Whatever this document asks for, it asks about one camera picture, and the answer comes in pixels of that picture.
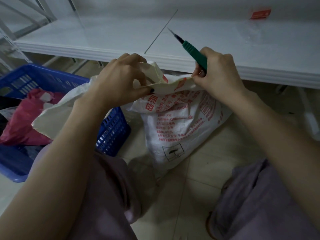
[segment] blue plastic basket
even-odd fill
[[[67,93],[88,82],[88,78],[27,64],[0,79],[0,95],[24,99],[34,88]],[[101,124],[96,147],[101,152],[114,157],[130,132],[130,126],[120,107],[114,108]],[[14,182],[24,182],[33,164],[33,160],[21,148],[23,147],[0,145],[0,173]]]

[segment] tiled floor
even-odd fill
[[[78,74],[90,77],[100,70],[95,62],[90,62]],[[288,88],[284,95],[275,95],[274,84],[246,82],[246,86],[290,122],[303,128],[303,107],[295,88]],[[320,101],[319,93],[310,90],[308,94],[314,103]],[[264,153],[233,114],[187,159],[156,183],[140,115],[123,111],[132,132],[118,156],[127,162],[142,201],[143,216],[132,224],[138,239],[209,240],[205,220],[232,169],[263,158]],[[0,213],[21,186],[22,183],[12,183],[0,175]]]

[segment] right hand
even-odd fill
[[[236,100],[238,95],[248,92],[238,74],[232,55],[223,55],[208,47],[203,47],[200,52],[207,57],[208,68],[206,76],[203,77],[200,74],[201,67],[195,63],[192,77],[196,84],[226,105]]]

